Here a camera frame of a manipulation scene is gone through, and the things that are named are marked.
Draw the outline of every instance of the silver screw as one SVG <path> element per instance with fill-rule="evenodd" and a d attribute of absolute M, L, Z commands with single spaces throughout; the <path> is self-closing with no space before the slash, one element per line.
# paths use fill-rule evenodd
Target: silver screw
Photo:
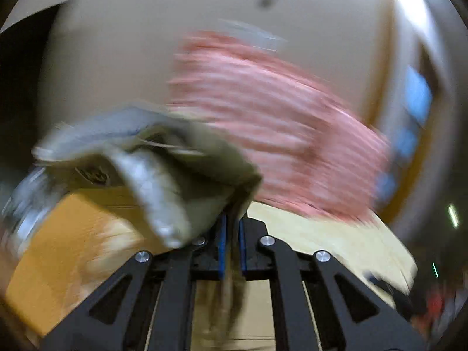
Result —
<path fill-rule="evenodd" d="M 192 244 L 200 247 L 200 246 L 204 245 L 206 242 L 207 241 L 205 240 L 205 238 L 203 236 L 199 236 L 192 242 Z"/>
<path fill-rule="evenodd" d="M 149 260 L 149 253 L 146 251 L 140 251 L 135 255 L 135 260 L 138 262 L 147 262 Z"/>
<path fill-rule="evenodd" d="M 273 236 L 262 236 L 260 238 L 260 242 L 269 247 L 270 245 L 273 245 L 275 243 L 275 238 Z"/>
<path fill-rule="evenodd" d="M 315 254 L 315 258 L 320 262 L 327 262 L 330 260 L 330 254 L 327 251 L 318 251 Z"/>

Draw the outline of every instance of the triangular cutout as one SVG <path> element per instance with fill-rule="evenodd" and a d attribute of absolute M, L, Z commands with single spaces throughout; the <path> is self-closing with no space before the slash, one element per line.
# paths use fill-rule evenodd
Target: triangular cutout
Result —
<path fill-rule="evenodd" d="M 117 282 L 117 284 L 90 309 L 90 317 L 101 321 L 103 324 L 113 324 L 117 318 L 117 313 L 130 285 L 130 281 L 132 281 L 132 276 L 127 275 Z"/>
<path fill-rule="evenodd" d="M 358 324 L 367 318 L 377 315 L 378 308 L 363 296 L 344 276 L 338 274 L 335 276 L 335 280 L 354 322 Z"/>

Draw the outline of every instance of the pink fabric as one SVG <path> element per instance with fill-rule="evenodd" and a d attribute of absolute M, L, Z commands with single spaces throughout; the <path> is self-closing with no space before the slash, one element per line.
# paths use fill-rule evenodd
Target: pink fabric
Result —
<path fill-rule="evenodd" d="M 386 143 L 324 86 L 213 32 L 190 37 L 176 59 L 169 106 L 195 113 L 259 166 L 257 200 L 304 216 L 367 211 Z"/>

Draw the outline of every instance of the red and white striped towel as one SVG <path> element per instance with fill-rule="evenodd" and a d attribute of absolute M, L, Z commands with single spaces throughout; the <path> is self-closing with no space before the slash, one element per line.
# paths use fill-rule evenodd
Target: red and white striped towel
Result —
<path fill-rule="evenodd" d="M 364 215 L 387 144 L 296 66 L 214 32 L 176 56 L 169 106 L 221 131 L 259 166 L 257 200 L 300 215 Z"/>

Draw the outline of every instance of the logo on fabric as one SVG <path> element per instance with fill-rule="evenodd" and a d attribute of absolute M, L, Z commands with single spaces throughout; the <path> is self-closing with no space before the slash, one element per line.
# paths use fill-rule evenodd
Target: logo on fabric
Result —
<path fill-rule="evenodd" d="M 87 167 L 86 169 L 76 167 L 75 170 L 93 185 L 108 186 L 111 182 L 109 175 L 100 167 Z"/>

